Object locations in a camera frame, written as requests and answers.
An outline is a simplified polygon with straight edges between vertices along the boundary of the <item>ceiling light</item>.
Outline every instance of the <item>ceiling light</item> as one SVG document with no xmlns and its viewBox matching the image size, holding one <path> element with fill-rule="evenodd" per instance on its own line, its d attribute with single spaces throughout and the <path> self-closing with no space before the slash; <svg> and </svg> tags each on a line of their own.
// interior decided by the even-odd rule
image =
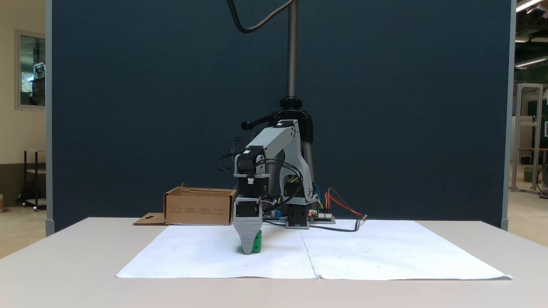
<svg viewBox="0 0 548 308">
<path fill-rule="evenodd" d="M 539 63 L 539 62 L 546 61 L 546 60 L 548 60 L 548 56 L 542 56 L 540 58 L 535 58 L 535 59 L 527 60 L 527 61 L 524 61 L 524 62 L 516 63 L 514 65 L 514 67 L 518 69 L 518 68 L 523 67 L 523 66 Z"/>
<path fill-rule="evenodd" d="M 526 8 L 530 7 L 531 5 L 539 3 L 540 1 L 542 1 L 542 0 L 523 0 L 523 1 L 519 1 L 516 5 L 516 13 L 521 12 L 521 11 L 525 10 Z"/>
<path fill-rule="evenodd" d="M 548 37 L 534 37 L 534 38 L 531 39 L 531 42 L 548 43 Z"/>
</svg>

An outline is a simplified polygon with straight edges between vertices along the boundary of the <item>white paper sheet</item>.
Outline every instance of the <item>white paper sheet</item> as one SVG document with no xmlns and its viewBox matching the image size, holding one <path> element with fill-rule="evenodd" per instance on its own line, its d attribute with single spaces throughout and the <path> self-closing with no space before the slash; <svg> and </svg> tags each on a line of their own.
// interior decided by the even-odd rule
<svg viewBox="0 0 548 308">
<path fill-rule="evenodd" d="M 261 230 L 261 252 L 244 254 L 233 226 L 168 226 L 116 277 L 315 278 L 299 230 Z"/>
<path fill-rule="evenodd" d="M 353 229 L 354 223 L 325 226 Z M 242 253 L 233 226 L 169 226 L 116 276 L 473 280 L 506 275 L 414 221 L 368 220 L 352 233 L 265 224 L 261 252 L 249 255 Z"/>
<path fill-rule="evenodd" d="M 353 229 L 355 221 L 336 227 Z M 414 221 L 368 220 L 358 232 L 304 230 L 316 274 L 324 279 L 490 279 L 503 273 Z"/>
</svg>

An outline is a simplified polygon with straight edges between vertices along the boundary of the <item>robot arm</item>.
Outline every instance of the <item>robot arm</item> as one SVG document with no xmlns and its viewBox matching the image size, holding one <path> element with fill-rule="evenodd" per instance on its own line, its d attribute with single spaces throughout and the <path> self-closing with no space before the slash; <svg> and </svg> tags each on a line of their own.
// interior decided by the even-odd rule
<svg viewBox="0 0 548 308">
<path fill-rule="evenodd" d="M 274 158 L 281 151 L 284 162 Z M 282 166 L 279 173 L 281 201 L 267 201 L 272 192 L 270 181 L 274 174 L 267 173 L 266 166 Z M 308 164 L 301 153 L 301 138 L 297 120 L 281 120 L 255 137 L 246 150 L 236 156 L 234 177 L 238 178 L 239 195 L 234 202 L 234 228 L 242 241 L 242 249 L 251 253 L 255 236 L 262 226 L 263 205 L 270 209 L 287 206 L 286 227 L 308 229 L 309 205 L 317 201 Z"/>
</svg>

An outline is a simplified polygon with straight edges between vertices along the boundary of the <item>blue wire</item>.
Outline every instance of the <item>blue wire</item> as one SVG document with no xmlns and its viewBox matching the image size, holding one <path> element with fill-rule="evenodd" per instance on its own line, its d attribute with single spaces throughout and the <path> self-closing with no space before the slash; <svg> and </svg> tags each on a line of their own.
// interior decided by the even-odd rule
<svg viewBox="0 0 548 308">
<path fill-rule="evenodd" d="M 318 201 L 322 202 L 322 193 L 319 191 L 318 185 L 314 183 L 316 190 L 318 191 Z"/>
</svg>

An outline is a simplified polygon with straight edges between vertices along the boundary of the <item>cardboard box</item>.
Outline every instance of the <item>cardboard box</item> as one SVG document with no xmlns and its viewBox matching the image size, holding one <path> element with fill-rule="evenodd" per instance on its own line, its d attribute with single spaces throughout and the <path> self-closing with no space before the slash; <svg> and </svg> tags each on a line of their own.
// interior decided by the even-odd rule
<svg viewBox="0 0 548 308">
<path fill-rule="evenodd" d="M 232 224 L 234 189 L 185 187 L 183 183 L 164 194 L 164 213 L 148 213 L 134 225 Z"/>
</svg>

